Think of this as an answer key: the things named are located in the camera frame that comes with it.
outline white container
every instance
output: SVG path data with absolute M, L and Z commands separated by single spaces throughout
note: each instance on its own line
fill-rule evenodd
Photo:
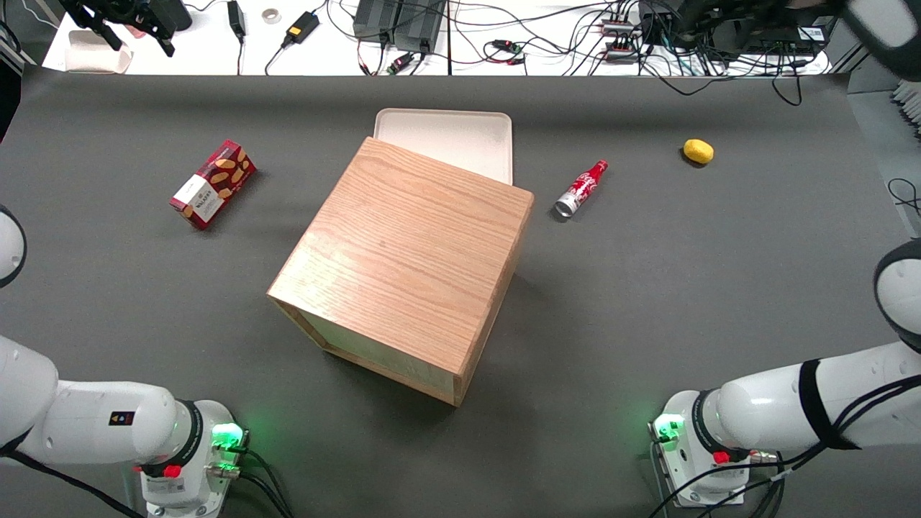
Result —
M 386 108 L 378 112 L 374 137 L 512 184 L 512 120 L 504 113 Z

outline black power adapter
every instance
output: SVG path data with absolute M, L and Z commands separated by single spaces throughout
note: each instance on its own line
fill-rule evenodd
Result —
M 239 8 L 237 0 L 227 2 L 227 21 L 230 23 L 230 29 L 237 36 L 237 40 L 243 43 L 246 37 L 246 22 L 243 19 L 243 10 Z
M 285 40 L 282 42 L 282 48 L 290 47 L 293 43 L 302 43 L 313 30 L 320 25 L 320 19 L 317 15 L 304 11 L 291 27 L 285 32 Z

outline wooden box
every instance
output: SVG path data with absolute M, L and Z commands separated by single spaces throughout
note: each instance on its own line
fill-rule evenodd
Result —
M 459 406 L 533 201 L 368 138 L 267 295 L 324 350 Z

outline gray tabletop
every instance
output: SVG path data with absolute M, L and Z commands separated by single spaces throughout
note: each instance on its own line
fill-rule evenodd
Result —
M 870 281 L 904 229 L 845 84 L 802 86 L 793 108 L 758 80 L 685 98 L 634 78 L 35 72 L 0 146 L 0 202 L 29 235 L 0 330 L 63 379 L 226 404 L 299 517 L 642 518 L 658 500 L 646 422 L 670 395 L 895 339 Z M 516 184 L 537 198 L 459 409 L 322 353 L 264 296 L 394 106 L 508 113 Z M 680 160 L 690 137 L 716 148 L 708 167 Z M 196 231 L 168 201 L 225 138 L 261 172 Z M 612 164 L 599 190 L 552 218 L 598 159 Z M 916 516 L 919 461 L 824 453 L 781 516 Z M 66 471 L 122 494 L 115 467 Z M 0 477 L 3 515 L 114 516 L 26 469 Z M 226 517 L 275 516 L 245 483 L 232 493 Z

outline yellow object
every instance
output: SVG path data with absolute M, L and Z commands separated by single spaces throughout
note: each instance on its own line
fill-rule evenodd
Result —
M 684 156 L 698 164 L 707 164 L 713 159 L 713 146 L 692 138 L 684 143 Z

